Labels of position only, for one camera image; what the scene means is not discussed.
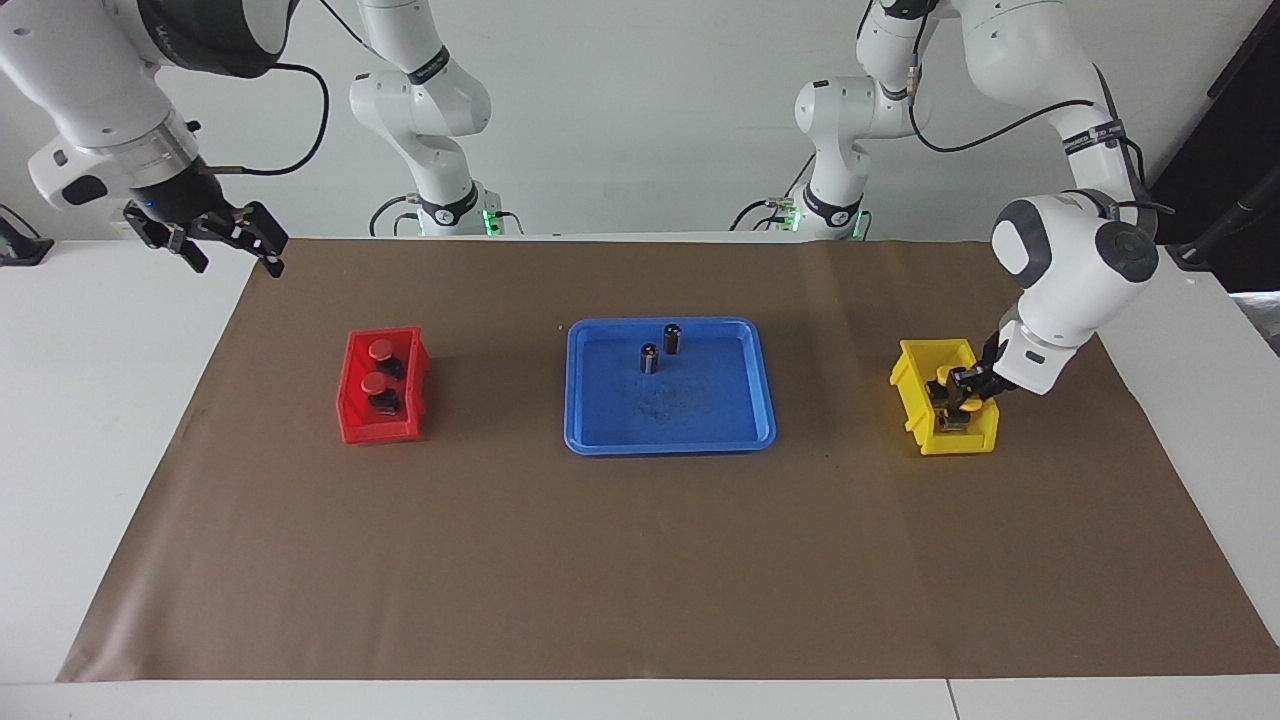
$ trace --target yellow bin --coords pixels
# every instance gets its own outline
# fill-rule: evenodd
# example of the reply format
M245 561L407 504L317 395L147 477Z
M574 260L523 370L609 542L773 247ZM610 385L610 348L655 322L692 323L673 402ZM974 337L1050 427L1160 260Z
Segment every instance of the yellow bin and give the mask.
M904 340L902 356L893 365L890 384L897 388L906 410L906 432L915 436L920 455L973 455L996 448L1000 409L988 400L973 414L964 432L938 432L937 415L925 383L938 368L969 368L978 359L966 340Z

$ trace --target white tabletop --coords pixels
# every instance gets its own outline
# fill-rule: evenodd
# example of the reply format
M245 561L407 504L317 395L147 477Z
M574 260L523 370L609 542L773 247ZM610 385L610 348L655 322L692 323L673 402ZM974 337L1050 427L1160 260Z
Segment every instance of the white tabletop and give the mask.
M742 236L787 237L678 240ZM1165 719L1280 707L1280 676L50 684L248 275L248 258L210 256L197 278L141 245L63 243L46 265L0 269L0 717ZM1280 360L1212 278L1171 263L1102 336L1277 635Z

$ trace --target red cap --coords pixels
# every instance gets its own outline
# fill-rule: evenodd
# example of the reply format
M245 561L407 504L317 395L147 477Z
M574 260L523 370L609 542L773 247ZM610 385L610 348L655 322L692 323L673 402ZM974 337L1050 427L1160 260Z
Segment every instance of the red cap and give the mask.
M396 347L392 345L392 341L387 338L375 340L369 346L369 356L379 363L381 363L383 360L390 360L392 355L394 354L396 354Z
M381 395L387 392L388 386L390 386L390 378L385 373L369 373L360 382L360 389L365 391L365 395Z

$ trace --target blue tray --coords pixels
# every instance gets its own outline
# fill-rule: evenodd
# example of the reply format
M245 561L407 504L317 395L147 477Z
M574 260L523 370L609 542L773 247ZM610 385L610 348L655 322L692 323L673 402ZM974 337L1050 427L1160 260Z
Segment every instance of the blue tray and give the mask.
M640 372L640 347L680 325L680 352ZM742 318L581 320L568 331L564 443L579 455L749 452L777 428L760 336Z

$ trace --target brown tablecloth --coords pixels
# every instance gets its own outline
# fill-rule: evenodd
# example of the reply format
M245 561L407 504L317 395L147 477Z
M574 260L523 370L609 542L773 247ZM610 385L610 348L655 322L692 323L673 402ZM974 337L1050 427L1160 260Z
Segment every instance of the brown tablecloth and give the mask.
M916 452L897 341L995 329L1018 288L984 245L312 241L288 264L250 281L61 679L1280 671L1100 343L1001 400L996 454ZM759 327L773 447L564 447L570 325L719 314ZM426 439L346 447L347 333L393 325L433 356Z

